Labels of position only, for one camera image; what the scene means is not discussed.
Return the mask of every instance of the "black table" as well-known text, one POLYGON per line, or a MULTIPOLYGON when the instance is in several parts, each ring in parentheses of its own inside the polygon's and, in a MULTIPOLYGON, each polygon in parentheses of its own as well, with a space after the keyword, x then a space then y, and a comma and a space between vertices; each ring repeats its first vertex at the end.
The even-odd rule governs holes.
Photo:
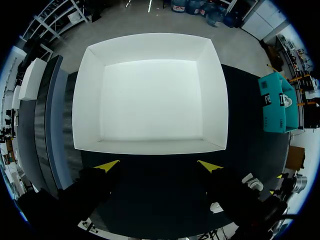
MULTIPOLYGON (((222 69, 229 108, 226 150, 181 155, 81 151, 85 167, 120 160, 121 181, 110 199, 97 208, 110 232, 144 239, 177 239, 231 223, 223 212, 210 211, 197 178, 197 160, 233 167, 242 176, 252 173, 264 184, 261 199, 270 196, 269 189, 276 187, 276 177, 286 162, 289 134, 263 131, 259 77, 226 65, 222 69)), ((234 204, 240 197, 234 196, 234 204)))

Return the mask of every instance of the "gray panel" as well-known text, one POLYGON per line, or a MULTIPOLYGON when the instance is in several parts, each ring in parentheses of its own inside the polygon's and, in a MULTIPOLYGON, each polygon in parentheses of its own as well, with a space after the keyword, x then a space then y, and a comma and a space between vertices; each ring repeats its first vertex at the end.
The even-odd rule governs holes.
POLYGON ((45 139, 49 162, 62 189, 72 184, 66 161, 63 136, 63 113, 68 74, 59 70, 56 78, 51 79, 45 108, 45 139))
POLYGON ((54 197, 58 196, 58 188, 62 188, 62 186, 60 184, 56 168, 51 166, 48 158, 45 131, 45 112, 50 82, 52 79, 55 80, 57 78, 62 60, 62 56, 56 56, 47 63, 40 83, 34 110, 34 135, 36 151, 49 192, 54 197))
POLYGON ((35 100, 20 102, 19 125, 16 128, 16 137, 25 175, 38 190, 44 189, 48 191, 48 186, 40 168, 35 144, 35 107, 35 100))

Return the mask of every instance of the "white box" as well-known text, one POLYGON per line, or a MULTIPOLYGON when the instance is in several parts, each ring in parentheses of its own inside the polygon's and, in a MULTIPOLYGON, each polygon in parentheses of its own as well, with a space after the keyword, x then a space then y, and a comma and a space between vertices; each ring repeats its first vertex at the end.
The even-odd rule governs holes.
POLYGON ((20 93, 21 86, 17 85, 13 92, 13 98, 12 98, 12 109, 19 109, 20 108, 20 99, 19 99, 19 93, 20 93))
POLYGON ((23 76, 19 99, 24 101, 36 100, 41 83, 42 76, 47 63, 36 58, 25 70, 23 76))
POLYGON ((117 154, 225 150, 228 94, 210 39, 129 35, 89 46, 73 95, 74 147, 117 154))

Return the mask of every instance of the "metal frame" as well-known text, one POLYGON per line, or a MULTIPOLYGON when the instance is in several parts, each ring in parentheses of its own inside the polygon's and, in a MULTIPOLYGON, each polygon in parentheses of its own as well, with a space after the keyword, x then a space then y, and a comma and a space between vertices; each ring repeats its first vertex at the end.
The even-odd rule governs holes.
POLYGON ((41 12, 39 15, 37 16, 33 16, 33 20, 32 22, 30 23, 30 25, 28 26, 28 28, 26 29, 26 31, 24 32, 24 34, 22 35, 22 38, 24 40, 27 40, 25 39, 25 36, 28 32, 28 30, 30 29, 31 25, 37 21, 39 23, 39 26, 34 30, 34 32, 31 34, 30 38, 32 38, 35 33, 38 31, 38 29, 41 27, 41 26, 44 26, 46 28, 46 31, 44 31, 42 34, 40 34, 40 38, 42 38, 48 31, 50 33, 53 34, 53 37, 51 38, 50 41, 52 41, 53 39, 55 38, 58 38, 58 39, 62 39, 61 36, 59 35, 58 32, 56 32, 55 30, 53 30, 51 28, 52 25, 54 25, 61 17, 63 17, 65 14, 69 13, 70 11, 76 9, 76 11, 79 13, 79 15, 81 16, 81 20, 78 21, 77 23, 80 23, 82 21, 85 21, 86 23, 88 23, 89 21, 87 20, 87 18, 85 17, 85 15, 82 13, 82 11, 80 10, 80 8, 78 7, 77 3, 74 1, 74 0, 64 0, 60 5, 58 5, 52 12, 49 13, 48 16, 46 16, 44 19, 42 19, 40 16, 41 14, 54 2, 54 0, 52 0, 41 12), (66 11, 64 11, 60 16, 58 16, 55 20, 53 20, 53 22, 51 22, 49 25, 46 23, 46 20, 57 10, 59 9, 62 5, 64 5, 65 3, 67 3, 68 1, 70 1, 72 3, 72 7, 67 9, 66 11))

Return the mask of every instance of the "teal container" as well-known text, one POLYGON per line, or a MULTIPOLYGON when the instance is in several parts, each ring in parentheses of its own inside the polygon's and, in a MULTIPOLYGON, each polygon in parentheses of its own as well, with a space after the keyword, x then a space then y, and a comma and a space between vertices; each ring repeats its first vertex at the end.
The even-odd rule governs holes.
POLYGON ((299 126, 299 110, 296 90, 278 72, 258 80, 263 106, 263 130, 271 133, 287 133, 299 126), (283 94, 292 100, 285 107, 283 94))

